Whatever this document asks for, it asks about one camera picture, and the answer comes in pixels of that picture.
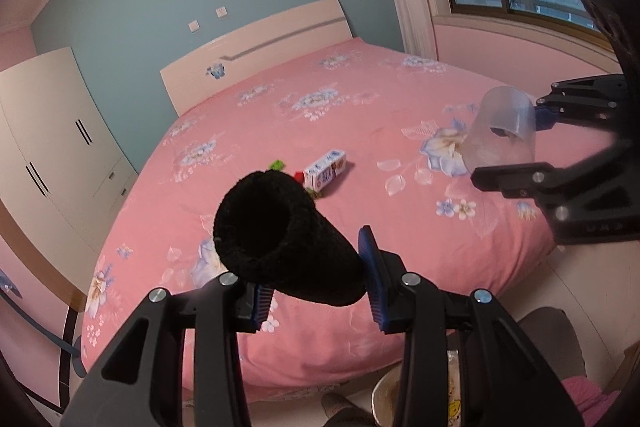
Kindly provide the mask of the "white lined trash bin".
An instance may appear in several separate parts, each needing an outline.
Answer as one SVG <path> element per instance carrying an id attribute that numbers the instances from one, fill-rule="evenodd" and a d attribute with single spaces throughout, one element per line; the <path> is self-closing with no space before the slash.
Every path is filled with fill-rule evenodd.
<path id="1" fill-rule="evenodd" d="M 462 382 L 461 382 L 461 357 L 458 349 L 447 351 L 448 360 L 448 426 L 461 426 L 462 421 Z M 395 425 L 397 413 L 408 413 L 410 405 L 421 405 L 425 393 L 413 386 L 411 381 L 407 384 L 406 402 L 400 403 L 400 385 L 402 379 L 401 364 L 396 364 L 374 386 L 371 395 L 372 415 L 379 426 Z"/>

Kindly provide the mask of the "green toy brick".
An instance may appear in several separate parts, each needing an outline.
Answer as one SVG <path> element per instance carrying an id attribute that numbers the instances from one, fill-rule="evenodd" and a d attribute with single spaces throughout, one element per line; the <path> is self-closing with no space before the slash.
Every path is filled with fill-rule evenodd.
<path id="1" fill-rule="evenodd" d="M 273 161 L 269 166 L 270 170 L 276 170 L 276 171 L 282 171 L 285 168 L 286 168 L 285 163 L 280 159 Z"/>

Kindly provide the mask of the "small white milk box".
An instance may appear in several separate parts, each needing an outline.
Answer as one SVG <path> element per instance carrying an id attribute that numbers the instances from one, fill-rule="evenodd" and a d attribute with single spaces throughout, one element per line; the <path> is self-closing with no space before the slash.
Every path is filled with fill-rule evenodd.
<path id="1" fill-rule="evenodd" d="M 337 176 L 341 176 L 346 166 L 347 157 L 344 150 L 330 150 L 304 169 L 304 187 L 320 193 Z"/>

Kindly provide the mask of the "white wardrobe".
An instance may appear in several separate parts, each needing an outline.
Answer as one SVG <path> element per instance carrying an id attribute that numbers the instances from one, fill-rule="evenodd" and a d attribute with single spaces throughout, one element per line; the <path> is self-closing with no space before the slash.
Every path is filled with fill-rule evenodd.
<path id="1" fill-rule="evenodd" d="M 136 179 L 71 49 L 2 72 L 1 202 L 43 259 L 82 293 Z"/>

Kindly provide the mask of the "clear plastic cup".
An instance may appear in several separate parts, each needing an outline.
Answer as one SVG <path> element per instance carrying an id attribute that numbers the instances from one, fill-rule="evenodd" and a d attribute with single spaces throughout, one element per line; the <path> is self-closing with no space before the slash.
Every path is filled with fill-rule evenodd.
<path id="1" fill-rule="evenodd" d="M 535 152 L 536 116 L 530 98 L 512 87 L 489 90 L 460 146 L 466 170 L 529 164 Z"/>

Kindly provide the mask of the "pink bed headboard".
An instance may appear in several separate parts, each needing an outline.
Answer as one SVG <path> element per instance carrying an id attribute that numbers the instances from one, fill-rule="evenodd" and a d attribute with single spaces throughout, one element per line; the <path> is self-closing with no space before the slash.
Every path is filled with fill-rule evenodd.
<path id="1" fill-rule="evenodd" d="M 181 116 L 211 96 L 301 56 L 352 38 L 338 0 L 270 15 L 199 46 L 160 71 Z"/>

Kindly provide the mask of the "pink quilted garment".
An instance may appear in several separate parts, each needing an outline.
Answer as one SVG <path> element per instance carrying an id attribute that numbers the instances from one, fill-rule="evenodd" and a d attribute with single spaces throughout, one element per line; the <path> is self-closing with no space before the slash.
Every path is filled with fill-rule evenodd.
<path id="1" fill-rule="evenodd" d="M 619 390 L 603 392 L 585 376 L 573 376 L 562 380 L 562 385 L 572 398 L 586 427 L 593 427 L 620 395 Z"/>

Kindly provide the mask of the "black sock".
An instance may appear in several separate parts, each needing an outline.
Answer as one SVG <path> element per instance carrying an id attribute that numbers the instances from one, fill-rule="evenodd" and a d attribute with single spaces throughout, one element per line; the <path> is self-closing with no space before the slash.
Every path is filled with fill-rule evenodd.
<path id="1" fill-rule="evenodd" d="M 366 293 L 354 246 L 284 172 L 255 171 L 235 183 L 216 211 L 213 240 L 228 271 L 281 294 L 348 307 Z"/>

